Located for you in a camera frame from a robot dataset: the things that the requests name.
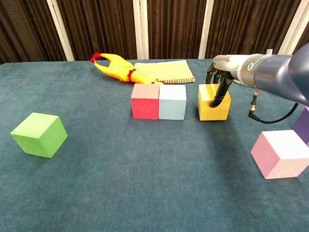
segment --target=rubber chicken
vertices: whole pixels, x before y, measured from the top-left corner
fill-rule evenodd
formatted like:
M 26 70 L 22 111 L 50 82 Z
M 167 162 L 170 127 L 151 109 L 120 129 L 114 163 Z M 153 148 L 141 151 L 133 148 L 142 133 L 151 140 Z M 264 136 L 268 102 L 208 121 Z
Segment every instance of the rubber chicken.
M 98 57 L 104 57 L 108 59 L 110 61 L 110 65 L 108 67 L 99 65 L 96 62 L 96 58 Z M 149 79 L 148 77 L 144 76 L 135 69 L 133 64 L 124 60 L 119 55 L 96 52 L 90 59 L 90 62 L 93 63 L 104 74 L 114 77 L 120 81 L 144 84 L 163 84 L 162 81 L 158 81 L 157 79 Z

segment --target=notebook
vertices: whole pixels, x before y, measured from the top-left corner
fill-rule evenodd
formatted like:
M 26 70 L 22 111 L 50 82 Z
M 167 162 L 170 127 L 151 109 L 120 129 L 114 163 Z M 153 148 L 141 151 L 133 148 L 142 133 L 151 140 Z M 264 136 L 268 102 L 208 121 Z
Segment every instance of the notebook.
M 158 79 L 165 84 L 193 83 L 195 77 L 191 73 L 186 60 L 135 63 L 135 69 L 151 79 Z

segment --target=foam block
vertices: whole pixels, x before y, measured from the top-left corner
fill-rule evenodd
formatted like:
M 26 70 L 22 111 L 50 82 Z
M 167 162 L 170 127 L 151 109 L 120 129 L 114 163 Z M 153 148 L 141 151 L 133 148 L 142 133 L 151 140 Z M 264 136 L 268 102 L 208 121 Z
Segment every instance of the foam block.
M 135 84 L 131 105 L 133 118 L 159 119 L 159 85 Z
M 215 108 L 211 108 L 209 105 L 213 101 L 217 93 L 219 84 L 203 84 L 198 86 L 198 112 L 199 120 L 226 120 L 228 111 L 231 104 L 231 97 L 227 92 L 223 98 L 221 104 Z
M 293 125 L 293 130 L 309 146 L 309 107 L 305 107 Z
M 25 153 L 51 158 L 68 134 L 58 116 L 32 113 L 11 136 Z
M 186 101 L 184 85 L 161 85 L 159 119 L 183 120 Z
M 262 132 L 251 154 L 265 179 L 297 177 L 309 165 L 309 147 L 294 130 Z

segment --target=curtain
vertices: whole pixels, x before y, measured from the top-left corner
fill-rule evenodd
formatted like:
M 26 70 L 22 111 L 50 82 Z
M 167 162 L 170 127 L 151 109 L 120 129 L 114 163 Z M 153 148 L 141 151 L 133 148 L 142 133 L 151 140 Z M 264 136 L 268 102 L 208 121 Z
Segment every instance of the curtain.
M 215 0 L 205 58 L 276 54 L 300 0 Z
M 136 59 L 132 0 L 58 0 L 76 60 L 94 52 Z
M 150 59 L 198 58 L 206 0 L 147 0 Z
M 301 35 L 296 48 L 294 49 L 294 53 L 301 48 L 302 46 L 304 46 L 305 44 L 309 43 L 309 23 L 307 24 L 303 34 Z
M 0 63 L 66 60 L 45 0 L 0 0 Z

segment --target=table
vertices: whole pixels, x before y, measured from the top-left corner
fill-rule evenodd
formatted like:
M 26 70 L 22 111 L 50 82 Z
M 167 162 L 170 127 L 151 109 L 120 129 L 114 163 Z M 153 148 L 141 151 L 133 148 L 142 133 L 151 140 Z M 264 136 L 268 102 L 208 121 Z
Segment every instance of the table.
M 265 180 L 250 154 L 262 131 L 290 130 L 303 106 L 264 125 L 247 117 L 254 90 L 233 84 L 228 120 L 200 122 L 211 60 L 188 64 L 196 82 L 183 121 L 133 119 L 133 84 L 88 61 L 1 65 L 0 231 L 307 231 L 309 169 Z M 292 106 L 261 92 L 256 114 L 273 120 Z M 10 136 L 32 112 L 60 116 L 68 132 L 52 159 Z

